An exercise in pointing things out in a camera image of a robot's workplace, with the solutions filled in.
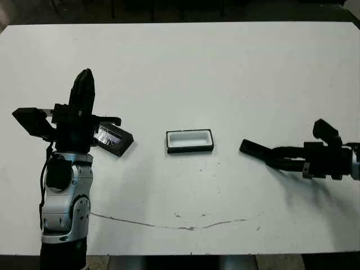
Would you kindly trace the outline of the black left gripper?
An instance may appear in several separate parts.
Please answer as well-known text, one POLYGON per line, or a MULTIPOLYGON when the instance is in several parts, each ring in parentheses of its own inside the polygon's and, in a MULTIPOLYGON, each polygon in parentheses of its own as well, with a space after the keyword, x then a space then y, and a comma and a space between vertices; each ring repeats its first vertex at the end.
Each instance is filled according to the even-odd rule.
POLYGON ((120 126, 119 117, 92 114, 95 100, 95 82, 92 71, 85 69, 75 78, 69 104, 55 104, 53 109, 42 109, 56 125, 53 140, 59 152, 89 152, 97 144, 95 133, 101 124, 120 126))

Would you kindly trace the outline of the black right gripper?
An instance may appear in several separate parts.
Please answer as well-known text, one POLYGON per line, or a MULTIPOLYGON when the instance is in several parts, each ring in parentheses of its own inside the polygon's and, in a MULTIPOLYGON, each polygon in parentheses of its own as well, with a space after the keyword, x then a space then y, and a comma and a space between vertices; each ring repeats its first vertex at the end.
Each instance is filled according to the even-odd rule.
POLYGON ((304 142, 304 148, 280 146, 270 150, 272 158, 303 158, 304 160, 271 159, 267 166, 284 171, 303 171, 303 178, 342 180, 352 169, 352 150, 347 147, 325 146, 322 142, 304 142))

